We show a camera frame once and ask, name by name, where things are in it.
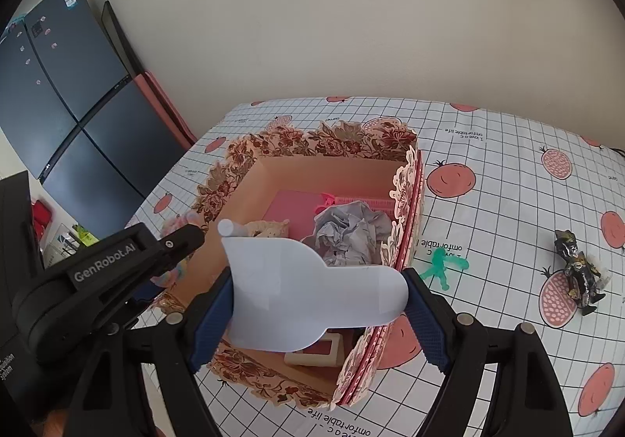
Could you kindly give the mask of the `dark grey refrigerator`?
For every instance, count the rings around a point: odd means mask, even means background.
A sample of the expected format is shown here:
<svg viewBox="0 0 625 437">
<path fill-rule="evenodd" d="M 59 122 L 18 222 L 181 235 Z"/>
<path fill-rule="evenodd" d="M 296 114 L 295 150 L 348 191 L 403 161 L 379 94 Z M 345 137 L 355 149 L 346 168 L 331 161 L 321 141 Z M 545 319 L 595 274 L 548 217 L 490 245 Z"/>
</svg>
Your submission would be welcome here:
<svg viewBox="0 0 625 437">
<path fill-rule="evenodd" d="M 41 0 L 1 36 L 1 129 L 78 222 L 115 228 L 186 151 L 150 106 L 111 7 Z"/>
</svg>

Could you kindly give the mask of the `cream hair claw clip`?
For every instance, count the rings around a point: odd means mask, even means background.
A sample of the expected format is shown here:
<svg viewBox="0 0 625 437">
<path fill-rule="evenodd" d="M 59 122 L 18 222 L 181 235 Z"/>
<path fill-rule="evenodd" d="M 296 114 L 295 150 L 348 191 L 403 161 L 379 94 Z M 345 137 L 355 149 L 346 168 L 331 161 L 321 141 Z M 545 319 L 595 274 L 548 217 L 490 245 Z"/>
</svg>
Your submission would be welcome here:
<svg viewBox="0 0 625 437">
<path fill-rule="evenodd" d="M 344 360 L 343 335 L 339 332 L 326 332 L 311 346 L 284 355 L 284 362 L 294 366 L 335 368 L 341 366 Z"/>
</svg>

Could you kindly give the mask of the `pink foam board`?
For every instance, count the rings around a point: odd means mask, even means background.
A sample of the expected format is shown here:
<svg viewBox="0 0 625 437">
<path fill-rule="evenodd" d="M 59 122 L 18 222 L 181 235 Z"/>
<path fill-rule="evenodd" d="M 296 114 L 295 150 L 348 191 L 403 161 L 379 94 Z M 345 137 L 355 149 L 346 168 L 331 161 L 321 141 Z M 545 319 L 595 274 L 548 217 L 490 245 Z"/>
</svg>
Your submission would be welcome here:
<svg viewBox="0 0 625 437">
<path fill-rule="evenodd" d="M 134 82 L 179 144 L 185 150 L 189 150 L 197 142 L 198 138 L 189 129 L 189 125 L 186 124 L 186 121 L 160 86 L 156 77 L 152 73 L 145 71 L 138 74 L 134 78 Z"/>
</svg>

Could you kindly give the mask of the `pink floral gift box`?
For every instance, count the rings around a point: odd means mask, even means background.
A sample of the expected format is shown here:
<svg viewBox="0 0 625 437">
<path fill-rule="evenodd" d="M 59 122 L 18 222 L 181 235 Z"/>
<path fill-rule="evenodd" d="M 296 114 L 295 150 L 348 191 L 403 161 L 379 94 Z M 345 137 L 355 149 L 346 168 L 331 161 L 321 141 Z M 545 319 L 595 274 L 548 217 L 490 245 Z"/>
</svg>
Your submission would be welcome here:
<svg viewBox="0 0 625 437">
<path fill-rule="evenodd" d="M 233 140 L 226 159 L 210 167 L 192 208 L 165 221 L 162 235 L 197 225 L 205 234 L 201 249 L 182 262 L 178 274 L 161 280 L 156 307 L 164 313 L 186 310 L 193 298 L 216 282 L 226 267 L 217 223 L 233 219 L 289 220 L 287 237 L 302 240 L 314 231 L 314 208 L 322 193 L 392 199 L 389 238 L 381 262 L 396 270 L 410 264 L 418 236 L 424 195 L 424 164 L 417 135 L 405 123 L 380 118 L 344 121 L 299 130 L 272 123 L 257 134 Z M 220 379 L 244 385 L 276 405 L 348 407 L 361 400 L 377 370 L 388 367 L 396 325 L 344 332 L 344 363 L 335 368 L 294 366 L 278 352 L 238 348 L 229 337 L 217 347 L 210 369 Z"/>
</svg>

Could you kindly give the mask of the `pomegranate grid tablecloth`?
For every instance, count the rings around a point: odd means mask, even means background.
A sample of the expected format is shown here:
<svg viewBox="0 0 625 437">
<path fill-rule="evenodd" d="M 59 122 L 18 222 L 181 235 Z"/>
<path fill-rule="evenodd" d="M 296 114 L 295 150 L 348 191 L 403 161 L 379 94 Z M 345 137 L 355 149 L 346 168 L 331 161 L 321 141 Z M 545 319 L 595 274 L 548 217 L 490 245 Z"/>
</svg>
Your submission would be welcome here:
<svg viewBox="0 0 625 437">
<path fill-rule="evenodd" d="M 394 118 L 417 135 L 425 204 L 413 267 L 441 246 L 469 261 L 429 288 L 489 326 L 531 323 L 561 382 L 572 431 L 616 427 L 624 400 L 624 160 L 577 134 L 510 114 L 402 98 L 294 98 L 238 106 L 167 170 L 134 220 L 155 234 L 186 214 L 229 144 L 272 123 L 299 130 Z M 567 293 L 556 230 L 570 230 L 611 280 L 582 316 Z"/>
</svg>

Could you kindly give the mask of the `black gold action figure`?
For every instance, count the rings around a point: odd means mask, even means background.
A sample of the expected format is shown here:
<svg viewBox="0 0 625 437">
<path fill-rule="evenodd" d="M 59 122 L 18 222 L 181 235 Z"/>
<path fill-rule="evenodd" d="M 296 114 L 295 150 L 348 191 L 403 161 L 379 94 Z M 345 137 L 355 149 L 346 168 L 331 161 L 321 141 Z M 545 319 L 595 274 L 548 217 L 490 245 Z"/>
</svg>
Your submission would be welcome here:
<svg viewBox="0 0 625 437">
<path fill-rule="evenodd" d="M 576 236 L 570 230 L 556 230 L 554 246 L 564 261 L 567 293 L 582 316 L 589 316 L 598 310 L 598 302 L 606 296 L 611 275 L 579 249 Z"/>
</svg>

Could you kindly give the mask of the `green plastic toy figure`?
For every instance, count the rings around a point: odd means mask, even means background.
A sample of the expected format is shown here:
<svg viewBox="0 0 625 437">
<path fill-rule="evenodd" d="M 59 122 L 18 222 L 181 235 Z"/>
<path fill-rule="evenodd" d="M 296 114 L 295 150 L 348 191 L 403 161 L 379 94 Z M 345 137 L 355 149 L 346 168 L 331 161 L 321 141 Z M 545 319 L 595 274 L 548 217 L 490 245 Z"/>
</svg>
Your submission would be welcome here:
<svg viewBox="0 0 625 437">
<path fill-rule="evenodd" d="M 469 269 L 469 261 L 466 258 L 448 254 L 447 251 L 440 246 L 433 250 L 429 268 L 421 273 L 421 279 L 437 279 L 441 289 L 447 291 L 449 289 L 449 283 L 446 270 L 449 267 L 458 269 L 459 271 L 466 271 Z"/>
</svg>

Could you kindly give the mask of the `cream lace scrunchie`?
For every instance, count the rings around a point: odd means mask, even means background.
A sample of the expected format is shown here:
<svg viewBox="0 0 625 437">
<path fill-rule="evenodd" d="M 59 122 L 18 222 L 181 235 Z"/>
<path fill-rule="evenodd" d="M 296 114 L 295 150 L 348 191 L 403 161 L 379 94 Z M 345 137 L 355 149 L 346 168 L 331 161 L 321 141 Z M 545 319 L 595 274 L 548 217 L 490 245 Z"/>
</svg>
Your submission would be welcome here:
<svg viewBox="0 0 625 437">
<path fill-rule="evenodd" d="M 249 237 L 282 237 L 289 234 L 289 220 L 270 221 L 256 220 L 245 224 Z"/>
</svg>

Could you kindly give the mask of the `red hanging bag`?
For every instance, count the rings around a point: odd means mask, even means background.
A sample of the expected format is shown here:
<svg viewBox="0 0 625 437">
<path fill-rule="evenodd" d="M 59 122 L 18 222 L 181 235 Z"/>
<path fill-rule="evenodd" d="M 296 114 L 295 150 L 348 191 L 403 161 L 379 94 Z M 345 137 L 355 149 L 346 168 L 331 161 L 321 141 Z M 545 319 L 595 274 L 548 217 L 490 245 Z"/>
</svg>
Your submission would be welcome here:
<svg viewBox="0 0 625 437">
<path fill-rule="evenodd" d="M 46 229 L 53 221 L 53 213 L 46 203 L 36 200 L 32 204 L 33 228 L 38 241 L 42 241 Z"/>
</svg>

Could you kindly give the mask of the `grey paper ball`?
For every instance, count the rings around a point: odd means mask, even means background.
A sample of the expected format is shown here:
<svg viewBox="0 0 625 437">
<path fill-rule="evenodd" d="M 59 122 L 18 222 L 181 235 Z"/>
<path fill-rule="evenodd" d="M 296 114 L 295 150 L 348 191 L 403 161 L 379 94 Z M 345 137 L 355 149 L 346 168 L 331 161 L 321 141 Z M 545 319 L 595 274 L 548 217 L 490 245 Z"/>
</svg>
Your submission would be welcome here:
<svg viewBox="0 0 625 437">
<path fill-rule="evenodd" d="M 314 231 L 302 243 L 319 254 L 329 267 L 380 265 L 381 243 L 392 221 L 364 201 L 332 205 L 314 218 Z"/>
</svg>

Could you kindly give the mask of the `green snack box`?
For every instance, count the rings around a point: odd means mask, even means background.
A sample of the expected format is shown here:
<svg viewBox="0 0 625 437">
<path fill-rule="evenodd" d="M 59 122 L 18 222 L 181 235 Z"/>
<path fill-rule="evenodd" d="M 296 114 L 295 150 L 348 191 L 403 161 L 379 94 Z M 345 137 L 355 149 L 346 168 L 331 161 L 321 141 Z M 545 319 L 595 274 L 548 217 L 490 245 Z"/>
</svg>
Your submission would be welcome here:
<svg viewBox="0 0 625 437">
<path fill-rule="evenodd" d="M 72 231 L 79 239 L 79 242 L 83 243 L 84 246 L 92 246 L 94 243 L 98 242 L 98 239 L 93 234 L 77 223 L 72 225 Z"/>
</svg>

